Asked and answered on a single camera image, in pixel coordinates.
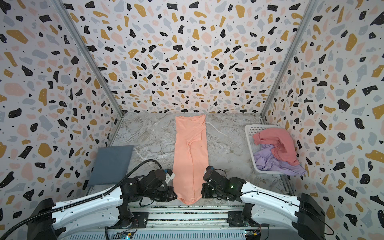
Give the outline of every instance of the purple cloth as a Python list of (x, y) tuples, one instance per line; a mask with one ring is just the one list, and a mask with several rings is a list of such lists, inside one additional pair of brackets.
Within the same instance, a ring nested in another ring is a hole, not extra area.
[(288, 162), (276, 159), (271, 152), (271, 149), (274, 148), (273, 145), (261, 144), (261, 146), (262, 149), (253, 154), (257, 169), (262, 171), (279, 171), (291, 176), (304, 175), (307, 172), (300, 165), (292, 166)]

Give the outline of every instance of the marble table surface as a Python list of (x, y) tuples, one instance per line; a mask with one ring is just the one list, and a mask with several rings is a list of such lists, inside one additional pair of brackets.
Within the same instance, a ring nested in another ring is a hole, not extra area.
[[(135, 145), (128, 172), (146, 159), (157, 160), (164, 169), (172, 169), (176, 140), (176, 116), (196, 116), (194, 113), (127, 113), (113, 142), (113, 146)], [(223, 169), (227, 178), (240, 177), (259, 187), (285, 194), (280, 175), (256, 172), (246, 140), (244, 127), (262, 124), (259, 114), (229, 113), (206, 114), (209, 165)], [(141, 166), (134, 174), (147, 175), (157, 169), (155, 163)], [(91, 193), (106, 189), (95, 186)], [(155, 202), (151, 206), (183, 206), (179, 200), (168, 203)], [(217, 199), (200, 199), (195, 206), (241, 205)]]

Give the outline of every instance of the pink cloth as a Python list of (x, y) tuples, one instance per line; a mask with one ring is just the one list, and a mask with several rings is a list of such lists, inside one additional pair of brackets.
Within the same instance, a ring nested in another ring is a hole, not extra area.
[(205, 115), (176, 117), (174, 191), (178, 199), (190, 205), (201, 196), (204, 171), (208, 164)]
[(290, 134), (282, 128), (272, 127), (256, 133), (253, 136), (255, 144), (272, 144), (271, 150), (275, 158), (288, 162), (292, 166), (299, 165), (296, 158), (295, 146)]

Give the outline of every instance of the blue-gray folded garment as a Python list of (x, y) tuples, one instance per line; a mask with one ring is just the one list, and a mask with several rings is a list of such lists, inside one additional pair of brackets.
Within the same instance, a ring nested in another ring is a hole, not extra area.
[(126, 174), (133, 145), (100, 148), (88, 186), (116, 184)]

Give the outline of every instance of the plastic basket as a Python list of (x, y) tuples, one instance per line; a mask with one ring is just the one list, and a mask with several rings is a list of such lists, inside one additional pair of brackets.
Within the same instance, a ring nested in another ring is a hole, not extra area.
[(253, 156), (253, 154), (255, 152), (258, 152), (258, 151), (261, 150), (261, 145), (256, 145), (255, 144), (255, 141), (253, 139), (253, 135), (255, 135), (256, 133), (261, 132), (261, 131), (263, 131), (265, 129), (272, 128), (272, 127), (281, 128), (281, 127), (276, 126), (276, 125), (264, 125), (264, 124), (253, 124), (253, 125), (246, 125), (245, 126), (245, 134), (247, 136), (248, 147), (249, 147), (249, 151), (251, 153), (253, 167), (259, 173), (265, 173), (265, 174), (284, 174), (284, 173), (281, 173), (279, 171), (262, 171), (262, 170), (257, 169), (256, 163), (255, 163), (255, 157)]

